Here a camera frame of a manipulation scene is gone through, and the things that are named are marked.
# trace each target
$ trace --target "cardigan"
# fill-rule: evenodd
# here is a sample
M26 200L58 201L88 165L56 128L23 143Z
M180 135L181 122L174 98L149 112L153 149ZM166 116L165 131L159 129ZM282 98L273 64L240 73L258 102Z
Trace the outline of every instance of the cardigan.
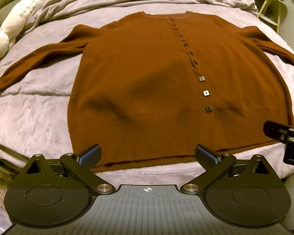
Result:
M77 25L0 77L0 93L45 61L82 53L67 110L73 152L99 144L93 172L195 161L195 147L231 154L267 146L267 120L294 126L288 87L265 52L294 55L256 26L216 16L130 14Z

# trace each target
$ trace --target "plush toy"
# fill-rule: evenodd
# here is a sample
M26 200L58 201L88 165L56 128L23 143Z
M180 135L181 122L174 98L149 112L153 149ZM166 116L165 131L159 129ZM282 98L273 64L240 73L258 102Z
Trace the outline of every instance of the plush toy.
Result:
M21 0L10 11L0 27L0 59L13 47L33 9L41 0Z

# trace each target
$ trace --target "sweater collar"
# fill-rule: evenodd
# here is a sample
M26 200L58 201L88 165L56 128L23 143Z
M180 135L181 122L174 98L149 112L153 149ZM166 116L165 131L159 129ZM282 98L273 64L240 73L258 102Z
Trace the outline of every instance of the sweater collar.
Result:
M188 18L190 17L193 12L191 11L186 11L185 13L175 13L175 14L146 14L143 11L139 12L142 16L144 17L149 17L149 18L164 18L164 19L168 19L168 18Z

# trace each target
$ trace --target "dark button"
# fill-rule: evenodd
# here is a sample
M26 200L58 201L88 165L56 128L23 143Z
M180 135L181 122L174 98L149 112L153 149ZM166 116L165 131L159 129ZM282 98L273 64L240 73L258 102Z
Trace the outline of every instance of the dark button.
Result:
M207 112L207 113L212 111L212 107L211 107L210 105L207 106L205 109L206 109L206 112Z

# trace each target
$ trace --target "metal screw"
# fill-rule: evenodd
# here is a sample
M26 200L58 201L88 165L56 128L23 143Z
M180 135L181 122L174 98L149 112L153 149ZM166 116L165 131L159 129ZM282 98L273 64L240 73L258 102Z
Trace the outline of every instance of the metal screw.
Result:
M188 192L195 192L198 190L198 186L193 183L188 183L188 184L184 185L183 188L185 191L188 191Z
M97 190L101 192L107 192L107 191L110 191L111 189L112 189L112 186L106 183L103 183L97 186Z

